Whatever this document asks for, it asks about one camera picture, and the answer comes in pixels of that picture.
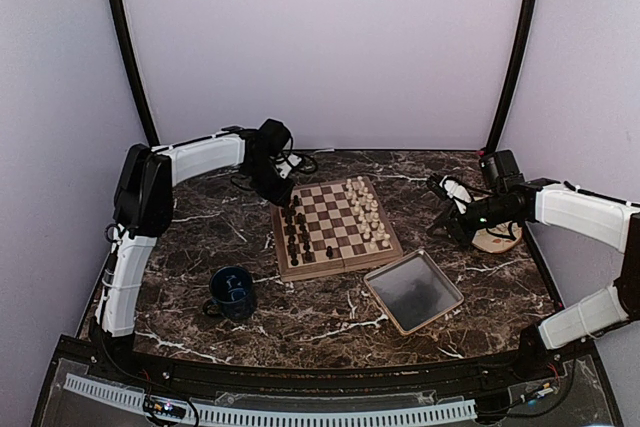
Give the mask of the silver metal tray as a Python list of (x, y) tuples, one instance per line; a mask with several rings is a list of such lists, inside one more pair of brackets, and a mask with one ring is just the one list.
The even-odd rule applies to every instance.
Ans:
[(403, 336), (464, 302), (460, 290), (424, 249), (367, 273), (364, 282)]

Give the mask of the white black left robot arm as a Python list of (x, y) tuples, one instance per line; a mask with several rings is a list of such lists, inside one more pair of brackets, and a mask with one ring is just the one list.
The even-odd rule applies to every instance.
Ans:
[(95, 319), (109, 337), (134, 332), (134, 312), (152, 249), (170, 226), (174, 188), (183, 181), (236, 168), (253, 191), (275, 206), (292, 197), (292, 174), (312, 173), (315, 160), (293, 148), (293, 136), (280, 121), (258, 128), (231, 126), (197, 139), (129, 148), (114, 195), (113, 222), (106, 234), (112, 244)]

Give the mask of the wooden folding chess board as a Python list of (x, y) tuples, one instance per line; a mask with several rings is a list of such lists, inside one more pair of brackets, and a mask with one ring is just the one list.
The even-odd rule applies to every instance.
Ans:
[[(282, 216), (284, 207), (271, 208), (271, 220), (273, 224), (273, 234), (275, 240), (275, 249), (279, 267), (280, 277), (285, 282), (307, 280), (317, 277), (325, 277), (329, 275), (352, 272), (361, 269), (371, 269), (394, 262), (403, 256), (400, 242), (393, 230), (391, 221), (388, 219), (382, 202), (377, 195), (375, 188), (371, 182), (378, 202), (381, 206), (381, 217), (384, 222), (391, 228), (391, 245), (392, 249), (386, 252), (377, 252), (372, 254), (364, 254), (355, 256), (346, 253), (346, 247), (349, 242), (343, 223), (343, 215), (349, 214), (349, 204), (344, 194), (344, 185), (346, 179), (307, 184), (296, 187), (291, 196), (291, 207), (293, 212), (293, 225), (296, 227), (296, 235), (289, 238), (286, 234), (286, 225)], [(298, 196), (301, 205), (297, 208), (293, 206), (294, 196)], [(309, 232), (309, 240), (301, 239), (301, 230), (296, 220), (298, 213), (302, 213), (305, 217), (306, 231)], [(297, 266), (290, 263), (290, 255), (287, 251), (287, 243), (294, 242), (296, 244), (296, 256), (298, 260)], [(306, 263), (303, 255), (303, 243), (310, 244), (310, 253), (312, 261)], [(333, 257), (326, 256), (328, 246), (333, 248)]]

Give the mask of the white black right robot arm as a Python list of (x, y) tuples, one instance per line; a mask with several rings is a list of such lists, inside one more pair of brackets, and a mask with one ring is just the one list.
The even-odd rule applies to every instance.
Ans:
[(513, 153), (480, 157), (486, 183), (480, 191), (451, 176), (431, 175), (428, 188), (449, 207), (434, 221), (461, 245), (500, 224), (527, 222), (563, 228), (615, 248), (624, 256), (619, 277), (607, 287), (546, 318), (522, 334), (526, 346), (510, 360), (521, 381), (534, 379), (549, 352), (639, 318), (639, 205), (548, 178), (525, 180)]

